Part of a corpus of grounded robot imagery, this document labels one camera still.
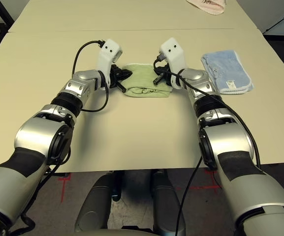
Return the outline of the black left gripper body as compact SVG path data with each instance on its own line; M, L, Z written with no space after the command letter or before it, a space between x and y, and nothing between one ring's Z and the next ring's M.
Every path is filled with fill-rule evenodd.
M122 70L115 64L111 65L110 69L110 88L115 88L119 85Z

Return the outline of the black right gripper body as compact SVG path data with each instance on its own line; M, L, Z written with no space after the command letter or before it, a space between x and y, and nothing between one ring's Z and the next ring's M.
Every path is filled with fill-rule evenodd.
M169 67L169 63L166 64L167 65L167 72L166 73L163 73L164 75L164 80L166 82L166 84L168 86L171 86L171 71L170 71L170 67Z

